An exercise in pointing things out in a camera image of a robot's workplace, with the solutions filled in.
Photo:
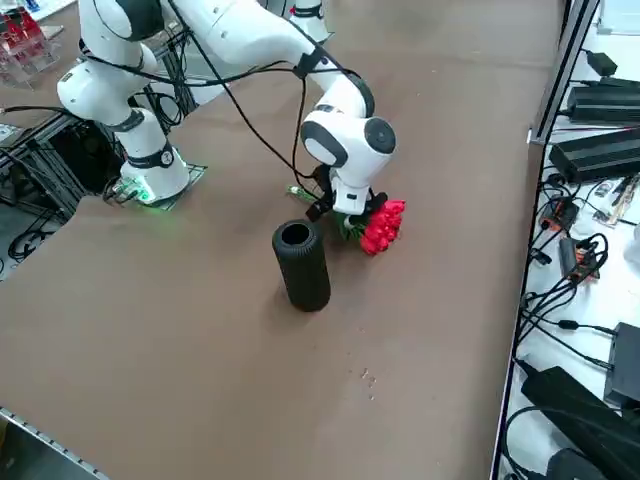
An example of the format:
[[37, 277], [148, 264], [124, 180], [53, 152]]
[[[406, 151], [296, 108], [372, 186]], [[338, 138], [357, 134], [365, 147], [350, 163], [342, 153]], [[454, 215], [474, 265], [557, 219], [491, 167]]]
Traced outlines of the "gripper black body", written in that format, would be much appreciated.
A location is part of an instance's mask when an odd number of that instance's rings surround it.
[[322, 200], [333, 200], [334, 193], [331, 181], [330, 167], [316, 167], [313, 171], [313, 179], [321, 189]]

